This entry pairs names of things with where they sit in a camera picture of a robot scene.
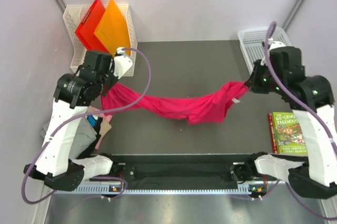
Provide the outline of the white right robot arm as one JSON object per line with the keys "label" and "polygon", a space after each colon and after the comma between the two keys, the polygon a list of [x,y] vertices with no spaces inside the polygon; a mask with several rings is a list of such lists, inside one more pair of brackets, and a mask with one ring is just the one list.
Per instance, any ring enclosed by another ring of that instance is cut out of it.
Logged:
{"label": "white right robot arm", "polygon": [[305,157],[252,154],[245,167],[247,176],[257,180],[269,175],[283,180],[303,198],[336,196],[336,130],[330,82],[320,75],[305,75],[299,48],[270,46],[265,59],[254,63],[245,84],[253,93],[276,93],[289,104],[307,149]]}

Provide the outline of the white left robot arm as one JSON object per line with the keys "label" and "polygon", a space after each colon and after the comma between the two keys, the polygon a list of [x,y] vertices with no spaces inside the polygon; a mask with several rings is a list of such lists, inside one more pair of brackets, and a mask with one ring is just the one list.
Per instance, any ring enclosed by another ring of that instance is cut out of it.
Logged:
{"label": "white left robot arm", "polygon": [[118,177],[119,167],[108,155],[79,158],[82,152],[71,155],[71,149],[81,119],[96,113],[88,111],[91,102],[106,95],[132,66],[121,48],[115,56],[90,50],[74,73],[59,78],[41,153],[24,168],[23,190],[28,178],[41,180],[53,190],[73,191],[82,181],[97,176]]}

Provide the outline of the pink red t shirt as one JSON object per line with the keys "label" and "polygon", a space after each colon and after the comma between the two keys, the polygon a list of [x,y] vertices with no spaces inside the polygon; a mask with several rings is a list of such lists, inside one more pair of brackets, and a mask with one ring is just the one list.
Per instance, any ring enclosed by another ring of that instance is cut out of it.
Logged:
{"label": "pink red t shirt", "polygon": [[[187,120],[189,124],[222,123],[227,112],[248,92],[243,82],[228,82],[212,94],[194,98],[169,98],[145,95],[128,110],[145,109],[164,118]],[[103,110],[124,107],[140,97],[140,93],[116,84],[101,97]]]}

